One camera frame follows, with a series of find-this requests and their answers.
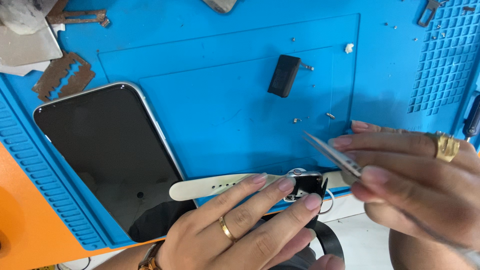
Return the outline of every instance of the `white watch band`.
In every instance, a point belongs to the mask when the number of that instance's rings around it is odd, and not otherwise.
[[[170,197],[176,201],[185,201],[218,195],[241,180],[254,174],[255,173],[229,174],[178,182],[170,188]],[[269,174],[267,183],[260,190],[264,189],[282,176],[283,175]]]

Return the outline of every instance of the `blue silicone mat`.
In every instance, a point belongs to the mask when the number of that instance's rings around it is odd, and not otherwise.
[[[67,25],[59,44],[92,65],[87,88],[142,87],[188,179],[323,170],[332,164],[302,144],[302,129],[327,139],[356,119],[461,137],[478,94],[480,7],[450,0],[423,28],[426,4],[239,0],[218,14],[200,0],[70,0],[70,11],[107,9],[112,25]],[[279,54],[315,67],[299,71],[285,99],[266,92]],[[41,101],[31,88],[40,76],[0,74],[2,143],[85,249],[133,244],[35,127]]]

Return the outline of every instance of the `tweezers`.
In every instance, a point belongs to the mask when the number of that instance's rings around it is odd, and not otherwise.
[[[356,162],[354,162],[352,159],[350,159],[346,155],[340,153],[339,151],[335,150],[333,147],[329,146],[324,141],[307,133],[306,131],[304,132],[309,138],[305,136],[303,136],[303,138],[309,144],[311,144],[315,149],[317,149],[320,153],[322,153],[329,160],[331,160],[342,171],[353,175],[355,178],[357,178],[357,181],[361,183],[360,177],[363,169],[361,166],[359,166]],[[480,254],[477,251],[446,239],[445,237],[439,235],[434,230],[430,229],[426,224],[424,224],[423,222],[418,220],[415,216],[409,214],[405,210],[399,209],[397,207],[394,207],[394,208],[397,211],[404,214],[409,220],[414,222],[419,228],[424,230],[429,236],[431,236],[437,242],[440,242],[448,246],[452,250],[456,251],[458,254],[462,255],[464,258],[471,261],[477,267],[477,269],[480,270]]]

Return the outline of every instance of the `white cable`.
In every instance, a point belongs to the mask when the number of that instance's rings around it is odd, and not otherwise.
[[[332,210],[332,208],[333,208],[333,204],[335,203],[335,196],[333,196],[333,193],[330,191],[330,189],[327,189],[326,191],[330,195],[330,197],[332,197],[332,205],[330,206],[330,208],[327,211],[318,213],[319,215],[323,215],[323,214],[326,214],[326,213],[330,212],[330,210]]]

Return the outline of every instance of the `wristwatch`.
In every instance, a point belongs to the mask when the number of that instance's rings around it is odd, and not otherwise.
[[[182,181],[172,185],[169,194],[170,197],[176,201],[218,195],[251,175],[254,175],[254,173],[229,174]],[[324,183],[322,174],[315,171],[308,172],[300,168],[293,169],[286,175],[267,175],[266,184],[260,190],[264,189],[279,178],[287,176],[294,177],[297,183],[295,184],[295,188],[293,189],[292,193],[287,195],[284,198],[284,201],[294,202],[309,193],[318,193],[322,196],[322,184]]]
[[[157,254],[164,241],[165,240],[155,242],[148,249],[145,257],[138,264],[138,270],[162,270],[155,262],[155,255]]]

